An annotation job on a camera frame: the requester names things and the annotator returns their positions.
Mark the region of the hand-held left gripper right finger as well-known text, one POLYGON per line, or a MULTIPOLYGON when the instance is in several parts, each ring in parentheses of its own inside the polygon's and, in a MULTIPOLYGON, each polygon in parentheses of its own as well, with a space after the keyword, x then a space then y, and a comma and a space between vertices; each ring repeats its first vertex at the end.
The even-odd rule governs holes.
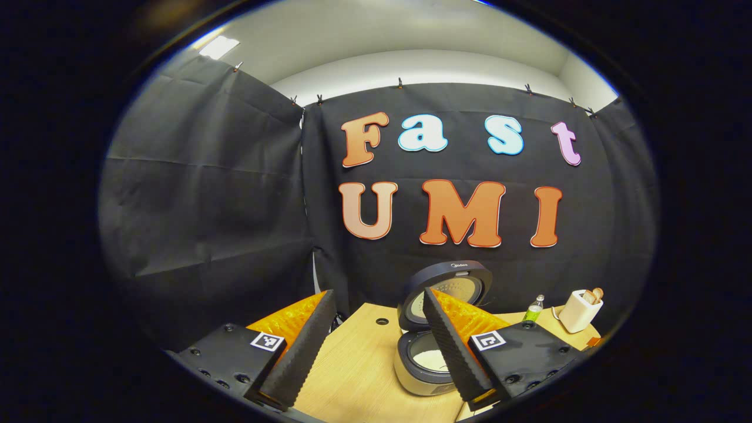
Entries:
POLYGON ((507 325, 432 287, 424 291, 422 310, 449 374, 472 411, 516 404, 582 361, 581 350, 534 321, 507 325))

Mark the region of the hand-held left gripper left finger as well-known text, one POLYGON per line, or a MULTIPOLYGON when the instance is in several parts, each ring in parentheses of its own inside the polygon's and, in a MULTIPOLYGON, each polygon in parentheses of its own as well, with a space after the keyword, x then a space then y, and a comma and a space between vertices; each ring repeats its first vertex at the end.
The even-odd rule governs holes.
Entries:
POLYGON ((322 291, 250 325, 225 323, 170 356, 236 399, 290 409, 336 315, 335 292, 322 291))

